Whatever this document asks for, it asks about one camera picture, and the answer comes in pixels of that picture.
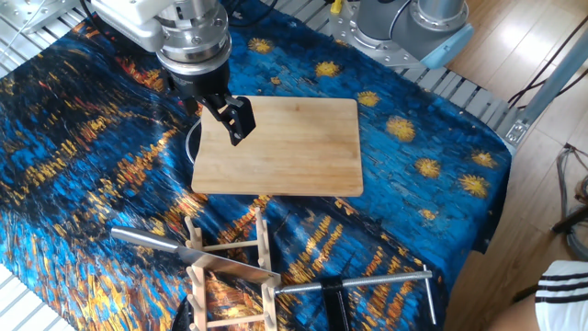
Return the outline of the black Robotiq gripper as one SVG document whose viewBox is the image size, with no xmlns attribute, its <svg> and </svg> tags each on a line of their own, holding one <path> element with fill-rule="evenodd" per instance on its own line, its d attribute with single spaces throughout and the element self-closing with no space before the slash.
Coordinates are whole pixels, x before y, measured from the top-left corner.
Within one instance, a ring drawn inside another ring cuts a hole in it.
<svg viewBox="0 0 588 331">
<path fill-rule="evenodd" d="M 214 70 L 201 63 L 160 60 L 164 86 L 182 99 L 189 117 L 198 113 L 198 102 L 229 132 L 231 144 L 238 145 L 256 127 L 253 107 L 247 97 L 233 97 L 229 89 L 230 65 L 225 61 Z"/>
</svg>

